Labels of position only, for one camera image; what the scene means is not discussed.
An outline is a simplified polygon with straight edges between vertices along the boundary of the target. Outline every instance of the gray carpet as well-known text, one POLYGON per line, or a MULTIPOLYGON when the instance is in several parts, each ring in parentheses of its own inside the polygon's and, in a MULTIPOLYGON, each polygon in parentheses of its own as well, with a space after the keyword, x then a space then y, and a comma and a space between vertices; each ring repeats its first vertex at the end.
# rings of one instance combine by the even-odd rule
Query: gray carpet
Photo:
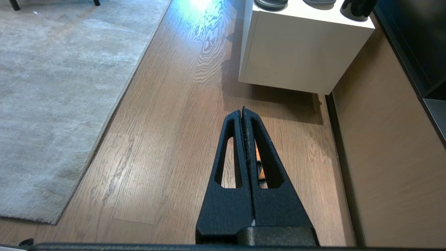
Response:
POLYGON ((0 216, 58 221, 169 2, 0 0, 0 216))

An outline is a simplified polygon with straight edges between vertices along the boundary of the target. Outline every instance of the white side table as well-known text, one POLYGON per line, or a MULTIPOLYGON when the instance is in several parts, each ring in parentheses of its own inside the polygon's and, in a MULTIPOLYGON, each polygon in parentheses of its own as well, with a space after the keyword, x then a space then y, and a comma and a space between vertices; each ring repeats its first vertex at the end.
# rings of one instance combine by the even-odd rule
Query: white side table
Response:
POLYGON ((329 94, 375 29, 344 17, 342 2, 321 10, 289 0, 273 12, 246 0, 239 81, 329 94))

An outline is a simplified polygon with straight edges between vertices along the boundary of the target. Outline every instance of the gray rug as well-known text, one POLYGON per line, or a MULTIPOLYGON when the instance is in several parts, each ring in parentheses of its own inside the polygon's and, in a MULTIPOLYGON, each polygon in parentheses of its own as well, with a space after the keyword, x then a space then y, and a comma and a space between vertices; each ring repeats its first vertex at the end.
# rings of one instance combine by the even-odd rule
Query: gray rug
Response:
POLYGON ((170 0, 0 0, 0 216, 55 224, 170 0))

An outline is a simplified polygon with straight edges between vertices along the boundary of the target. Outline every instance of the chair leg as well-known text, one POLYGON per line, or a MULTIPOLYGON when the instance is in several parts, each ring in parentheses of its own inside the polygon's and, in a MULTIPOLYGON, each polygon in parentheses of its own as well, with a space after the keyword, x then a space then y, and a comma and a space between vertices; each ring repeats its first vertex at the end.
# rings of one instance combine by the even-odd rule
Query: chair leg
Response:
POLYGON ((12 8, 13 8, 15 11, 20 10, 20 7, 19 7, 19 4, 17 3, 17 0, 9 0, 9 2, 11 3, 12 8))

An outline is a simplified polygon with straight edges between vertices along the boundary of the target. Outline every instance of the wooden floor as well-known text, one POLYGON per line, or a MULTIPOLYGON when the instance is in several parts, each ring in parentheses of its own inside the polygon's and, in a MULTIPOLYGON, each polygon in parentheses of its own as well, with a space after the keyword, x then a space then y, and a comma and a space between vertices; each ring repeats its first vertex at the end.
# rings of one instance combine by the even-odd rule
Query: wooden floor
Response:
POLYGON ((237 81, 243 2, 173 0, 60 222, 2 218, 0 243, 194 243, 223 119, 245 105, 320 243, 353 245, 325 98, 237 81))

